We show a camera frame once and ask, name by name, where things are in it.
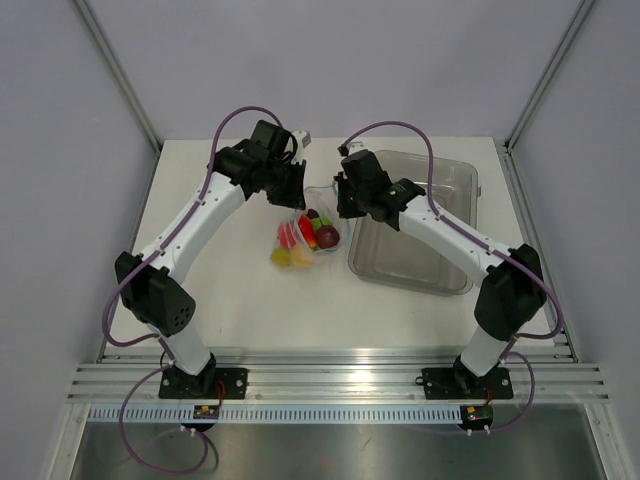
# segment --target white work surface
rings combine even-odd
[[[328,185],[339,171],[341,138],[313,139],[306,149],[305,185]],[[519,246],[522,235],[493,139],[433,138],[435,155],[473,165],[479,174],[478,229]],[[372,150],[425,154],[418,138],[365,138]],[[235,144],[236,140],[221,142]],[[164,145],[134,253],[158,235],[202,182],[211,140],[170,140]],[[278,223],[290,211],[254,195],[227,220],[194,262],[184,284],[196,301],[194,322],[210,347],[464,346],[476,328],[477,286],[442,297],[359,280],[349,270],[349,245],[309,269],[283,271],[271,264]],[[525,329],[549,331],[539,312]],[[125,340],[148,333],[118,305],[113,334]],[[551,345],[552,342],[537,342]],[[142,345],[155,345],[148,341]]]

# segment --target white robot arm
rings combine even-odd
[[[293,151],[285,151],[289,141]],[[305,207],[304,147],[310,141],[308,132],[288,132],[276,125],[258,122],[250,139],[216,153],[211,180],[194,192],[183,210],[151,244],[137,256],[123,252],[116,260],[116,276],[122,282],[145,259],[153,256],[123,289],[121,298],[124,306],[160,337],[174,357],[175,367],[184,374],[205,377],[215,370],[215,357],[191,323],[195,301],[181,287],[191,265],[222,223],[253,193],[266,191],[267,199],[274,205]],[[182,228],[176,228],[196,204],[189,221]],[[173,239],[166,245],[170,235]],[[189,388],[193,391],[199,387],[191,384]]]
[[[335,177],[341,217],[370,215],[387,223],[435,249],[480,286],[474,311],[479,326],[453,367],[456,383],[470,392],[494,369],[514,335],[546,301],[545,293],[527,275],[492,253],[511,257],[542,278],[537,253],[526,244],[513,249],[492,240],[453,215],[442,221],[447,213],[444,208],[436,204],[434,210],[426,192],[410,180],[392,183],[375,154],[361,143],[341,153],[346,156],[344,172]],[[487,248],[479,248],[469,236],[482,238]]]

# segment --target toy fruit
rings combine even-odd
[[[291,248],[296,244],[289,222],[282,222],[278,227],[278,240],[282,248]]]
[[[303,215],[298,220],[298,227],[300,227],[300,232],[302,232],[302,236],[307,242],[307,245],[309,245],[309,247],[311,248],[314,248],[317,245],[317,243],[316,243],[316,234],[313,231],[313,224],[311,223],[311,219]]]
[[[317,232],[320,229],[320,227],[322,227],[323,225],[333,225],[331,223],[331,220],[329,220],[327,217],[314,218],[313,220],[311,220],[311,223],[313,224],[314,232]]]
[[[313,255],[303,244],[298,243],[290,251],[291,263],[296,267],[313,265]]]
[[[335,247],[340,242],[340,234],[332,225],[323,225],[316,231],[316,242],[322,249]]]
[[[291,266],[291,254],[288,248],[276,247],[271,252],[271,261],[279,267]]]

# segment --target white wall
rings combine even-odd
[[[433,135],[504,137],[579,2],[91,3],[160,134],[208,138],[246,104],[316,136],[401,119]]]
[[[0,65],[0,465],[33,480],[153,156],[67,2],[3,1]]]
[[[640,472],[638,18],[636,0],[599,3],[516,156],[578,345],[602,365]]]

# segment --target purple cable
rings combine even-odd
[[[202,458],[198,461],[198,463],[196,463],[193,467],[190,467],[190,468],[187,468],[187,469],[184,469],[184,470],[169,470],[167,468],[162,468],[162,467],[157,467],[155,465],[151,465],[150,463],[148,463],[147,461],[142,459],[136,453],[136,451],[133,449],[131,444],[129,443],[129,440],[127,439],[127,432],[126,432],[126,430],[124,428],[124,413],[126,411],[127,404],[129,403],[129,400],[131,399],[133,394],[136,392],[136,390],[138,390],[138,388],[140,388],[140,386],[144,382],[149,380],[149,378],[153,377],[154,375],[156,375],[156,374],[158,374],[160,372],[164,372],[165,370],[167,370],[167,369],[169,369],[171,367],[172,367],[172,363],[169,363],[169,364],[164,365],[162,367],[158,367],[155,370],[153,370],[151,373],[148,373],[147,375],[142,377],[138,381],[138,383],[136,383],[133,386],[131,391],[124,398],[124,401],[122,402],[122,407],[120,407],[120,415],[118,415],[118,427],[120,429],[120,436],[122,437],[122,443],[124,444],[124,448],[127,450],[129,455],[131,456],[131,458],[133,458],[137,463],[139,463],[143,467],[146,467],[149,470],[152,470],[152,471],[157,472],[157,473],[164,473],[166,475],[173,475],[173,476],[183,476],[183,475],[190,475],[190,474],[196,472],[200,467],[202,467],[202,465],[204,465],[204,462],[207,460],[207,454],[209,453],[210,440],[206,435],[204,435],[201,432],[198,432],[197,430],[193,431],[193,433],[196,434],[200,438],[200,440],[202,440],[202,444],[204,445],[204,452],[202,454]],[[160,434],[157,437],[155,437],[153,440],[157,440],[158,438],[160,438],[160,437],[162,437],[164,435],[168,435],[168,433],[165,432],[163,434]]]
[[[556,318],[556,325],[553,328],[553,330],[551,330],[549,333],[545,333],[543,335],[536,335],[536,334],[533,334],[533,333],[516,333],[513,336],[513,338],[511,339],[511,341],[507,344],[507,346],[504,349],[504,351],[502,352],[502,355],[500,356],[500,358],[504,359],[504,358],[507,357],[507,354],[509,353],[509,351],[511,350],[511,348],[513,347],[513,345],[515,344],[515,342],[516,342],[516,340],[518,338],[532,338],[532,339],[535,339],[535,340],[547,340],[547,339],[553,338],[556,335],[558,335],[562,331],[562,329],[564,328],[564,323],[565,323],[565,321],[564,321],[564,313],[562,312],[562,307],[560,306],[560,300],[558,300],[558,297],[551,290],[551,288],[549,288],[547,286],[547,284],[545,284],[535,273],[533,273],[527,267],[522,265],[520,262],[517,262],[516,260],[514,260],[511,257],[509,257],[508,255],[505,255],[502,252],[499,252],[497,250],[491,250],[490,246],[487,243],[483,242],[481,239],[477,238],[475,235],[467,232],[464,228],[460,227],[455,222],[451,221],[445,215],[440,213],[440,210],[438,209],[438,205],[435,202],[435,200],[433,199],[433,191],[432,191],[433,163],[434,163],[434,161],[433,161],[433,148],[431,146],[431,142],[429,141],[429,138],[425,135],[425,133],[422,130],[420,130],[419,128],[417,128],[417,127],[415,127],[415,126],[413,126],[413,125],[411,125],[409,123],[406,123],[406,122],[398,122],[398,121],[395,121],[395,120],[388,120],[388,121],[385,121],[385,122],[373,123],[373,124],[371,124],[371,125],[369,125],[367,127],[364,127],[361,130],[358,130],[356,133],[354,133],[349,138],[347,138],[343,142],[342,146],[347,146],[356,137],[362,135],[365,132],[368,132],[369,130],[372,130],[372,129],[377,128],[377,127],[383,127],[383,126],[398,126],[398,127],[408,128],[409,130],[415,132],[418,136],[420,136],[420,138],[422,138],[422,140],[426,144],[427,151],[429,152],[429,168],[428,168],[428,173],[427,173],[427,203],[429,205],[429,208],[431,208],[431,210],[437,216],[437,218],[439,218],[442,222],[444,222],[447,225],[449,225],[451,228],[453,228],[456,232],[460,233],[465,238],[469,239],[470,241],[472,241],[473,243],[478,245],[480,248],[482,248],[482,249],[484,249],[485,251],[488,251],[488,252],[490,251],[493,255],[495,255],[498,258],[504,260],[505,262],[509,263],[510,265],[514,266],[515,268],[520,270],[522,273],[527,275],[538,286],[538,288],[540,288],[547,295],[547,297],[549,297],[549,299],[551,300],[551,303],[553,303],[553,307],[556,310],[556,317],[557,317]]]
[[[156,443],[158,440],[163,439],[164,437],[169,437],[171,435],[180,434],[180,433],[186,433],[186,431],[185,430],[181,430],[179,428],[175,428],[175,429],[172,429],[172,430],[165,430],[164,432],[160,432],[158,435],[156,435],[155,437],[150,438],[141,447],[139,447],[138,448],[138,452],[140,452],[142,450],[146,450],[151,445]],[[217,468],[218,464],[220,463],[220,454],[218,453],[218,449],[216,448],[214,443],[211,441],[211,439],[209,437],[207,437],[206,435],[205,435],[205,438],[207,439],[207,443],[209,444],[209,447],[211,448],[211,451],[213,452],[213,455],[216,458],[215,468]],[[133,457],[130,456],[130,455],[127,455],[122,460],[117,460],[115,462],[112,462],[110,464],[110,466],[119,467],[120,465],[124,465],[125,463],[130,462],[131,460],[133,460]]]
[[[520,358],[520,360],[523,361],[523,363],[527,367],[527,370],[529,371],[529,378],[530,378],[530,382],[531,382],[531,390],[529,392],[529,398],[527,400],[527,404],[524,407],[524,410],[520,413],[520,415],[515,417],[513,420],[505,423],[504,425],[500,425],[499,427],[495,427],[495,428],[489,429],[489,433],[500,433],[500,432],[506,432],[507,430],[511,430],[513,427],[518,425],[529,414],[529,412],[531,411],[531,407],[533,405],[533,398],[535,396],[535,391],[536,391],[536,378],[535,378],[535,375],[533,373],[533,367],[531,366],[531,363],[529,362],[527,357],[522,355],[520,352],[508,352],[505,357],[510,357],[510,356],[515,356],[515,357]],[[465,432],[464,430],[436,430],[436,429],[428,428],[428,427],[422,427],[422,428],[416,428],[416,429],[420,430],[422,432],[437,433],[437,434],[440,434],[440,435],[468,435],[468,433]],[[487,435],[487,432],[484,431],[484,430],[476,430],[476,431],[471,432],[471,434],[472,435]]]
[[[253,105],[247,106],[247,107],[238,108],[237,110],[234,110],[229,115],[227,115],[224,118],[224,120],[222,120],[222,122],[220,123],[220,125],[218,126],[218,128],[216,130],[215,135],[213,136],[213,143],[211,144],[211,154],[209,155],[209,163],[207,164],[207,174],[205,175],[204,183],[202,184],[202,189],[200,190],[200,193],[198,194],[198,199],[199,200],[202,200],[204,198],[204,196],[207,194],[207,189],[209,188],[209,184],[211,183],[211,178],[213,177],[213,162],[214,162],[214,159],[215,159],[216,150],[218,148],[218,141],[220,140],[220,135],[222,134],[222,130],[227,125],[227,123],[229,123],[229,121],[231,119],[233,119],[236,115],[239,115],[240,113],[248,112],[248,111],[256,111],[256,112],[265,113],[265,114],[269,115],[278,124],[278,126],[282,127],[282,122],[280,122],[280,119],[278,119],[278,117],[276,117],[275,114],[273,114],[272,112],[270,112],[266,108],[256,107],[256,106],[253,106]],[[201,204],[199,202],[194,202],[193,205],[191,205],[191,208],[187,211],[187,213],[182,218],[182,220],[180,220],[180,222],[178,222],[176,227],[171,231],[171,233],[169,235],[167,235],[167,238],[160,244],[160,250],[156,250],[155,252],[153,252],[140,265],[138,265],[136,268],[134,268],[131,271],[131,273],[129,273],[129,275],[127,275],[122,280],[122,282],[120,282],[118,284],[118,287],[116,288],[116,290],[111,294],[111,296],[107,300],[107,303],[106,303],[106,305],[104,307],[104,310],[102,311],[102,334],[107,339],[107,342],[109,342],[111,345],[114,345],[116,347],[130,347],[132,345],[137,345],[138,343],[143,342],[144,340],[147,340],[147,339],[150,339],[150,338],[158,338],[159,337],[158,334],[148,333],[146,335],[142,335],[141,337],[134,338],[133,340],[127,340],[125,342],[121,342],[119,340],[116,340],[111,335],[111,322],[112,322],[112,320],[111,320],[111,312],[112,312],[113,308],[115,307],[116,302],[118,301],[118,298],[120,297],[120,294],[127,287],[127,285],[129,285],[131,280],[133,280],[133,278],[136,275],[138,275],[138,273],[140,273],[140,271],[142,269],[144,269],[147,265],[149,265],[151,262],[153,262],[158,257],[158,255],[160,255],[160,253],[162,251],[164,251],[171,244],[173,239],[176,238],[176,236],[182,231],[182,229],[185,227],[185,225],[187,223],[189,223],[189,220],[191,220],[191,218],[196,213],[196,210],[198,210],[198,207],[200,205]],[[163,347],[165,348],[165,351],[169,351],[169,349],[166,346],[166,344],[163,345]]]

